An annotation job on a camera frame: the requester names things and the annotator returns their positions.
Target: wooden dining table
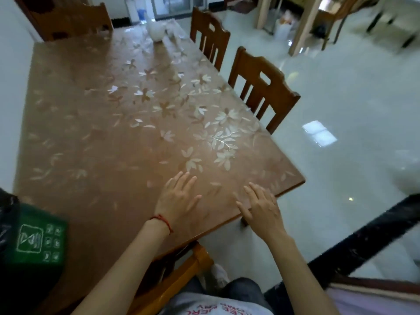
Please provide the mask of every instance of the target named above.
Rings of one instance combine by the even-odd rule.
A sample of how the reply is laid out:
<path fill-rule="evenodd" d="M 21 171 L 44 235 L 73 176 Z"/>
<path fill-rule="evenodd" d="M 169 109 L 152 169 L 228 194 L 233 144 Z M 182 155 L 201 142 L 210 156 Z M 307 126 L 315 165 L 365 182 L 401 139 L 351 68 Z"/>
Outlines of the wooden dining table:
<path fill-rule="evenodd" d="M 202 199 L 159 256 L 239 217 L 248 182 L 279 196 L 305 181 L 196 44 L 168 24 L 175 37 L 159 43 L 137 26 L 34 45 L 15 193 L 69 223 L 66 266 L 40 313 L 89 293 L 179 171 L 197 176 Z"/>

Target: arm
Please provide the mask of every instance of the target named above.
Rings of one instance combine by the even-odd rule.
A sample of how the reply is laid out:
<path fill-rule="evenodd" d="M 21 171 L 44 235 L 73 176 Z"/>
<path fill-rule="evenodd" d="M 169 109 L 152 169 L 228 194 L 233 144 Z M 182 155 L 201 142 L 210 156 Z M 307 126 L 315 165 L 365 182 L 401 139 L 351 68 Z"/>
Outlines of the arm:
<path fill-rule="evenodd" d="M 184 185 L 188 176 L 188 172 L 180 172 L 171 178 L 156 204 L 155 215 L 161 214 L 171 226 L 194 208 L 201 198 L 201 195 L 197 195 L 190 201 L 190 192 L 197 177 L 192 177 Z M 147 221 L 134 241 L 72 314 L 126 314 L 147 268 L 168 235 L 169 228 L 165 222 L 158 219 Z"/>
<path fill-rule="evenodd" d="M 307 266 L 294 240 L 286 233 L 275 196 L 268 190 L 249 183 L 244 186 L 251 211 L 237 206 L 252 230 L 268 245 L 276 261 L 287 294 L 297 315 L 339 315 L 339 311 L 323 291 Z"/>

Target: white t-shirt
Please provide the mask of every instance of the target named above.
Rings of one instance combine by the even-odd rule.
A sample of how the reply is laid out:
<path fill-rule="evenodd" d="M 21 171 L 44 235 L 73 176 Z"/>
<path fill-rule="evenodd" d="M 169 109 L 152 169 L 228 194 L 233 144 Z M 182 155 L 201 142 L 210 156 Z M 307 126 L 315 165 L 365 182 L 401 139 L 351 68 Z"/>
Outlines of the white t-shirt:
<path fill-rule="evenodd" d="M 197 293 L 180 293 L 174 296 L 159 315 L 273 315 L 265 307 L 255 303 L 241 302 Z"/>

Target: hand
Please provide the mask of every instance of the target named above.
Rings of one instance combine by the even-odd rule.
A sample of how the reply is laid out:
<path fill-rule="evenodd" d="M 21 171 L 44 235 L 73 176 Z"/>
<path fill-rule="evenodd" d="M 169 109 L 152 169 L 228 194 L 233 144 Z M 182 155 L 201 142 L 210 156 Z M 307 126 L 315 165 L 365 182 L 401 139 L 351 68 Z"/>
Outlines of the hand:
<path fill-rule="evenodd" d="M 175 177 L 169 179 L 163 187 L 156 204 L 155 215 L 161 214 L 168 220 L 172 228 L 176 221 L 193 209 L 201 199 L 201 195 L 196 195 L 191 199 L 191 189 L 197 177 L 192 177 L 185 184 L 188 177 L 189 172 L 183 174 L 181 171 Z"/>
<path fill-rule="evenodd" d="M 267 245 L 279 234 L 287 235 L 276 197 L 267 189 L 252 182 L 249 186 L 245 185 L 244 189 L 251 202 L 251 211 L 239 201 L 236 205 L 256 235 Z"/>

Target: glass door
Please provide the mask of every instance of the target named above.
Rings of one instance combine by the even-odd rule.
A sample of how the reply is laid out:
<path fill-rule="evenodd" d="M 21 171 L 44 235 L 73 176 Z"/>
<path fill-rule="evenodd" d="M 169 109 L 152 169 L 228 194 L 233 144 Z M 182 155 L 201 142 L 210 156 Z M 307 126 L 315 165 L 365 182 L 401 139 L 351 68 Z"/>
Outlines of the glass door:
<path fill-rule="evenodd" d="M 152 0 L 155 20 L 192 12 L 194 6 L 205 9 L 206 0 Z"/>

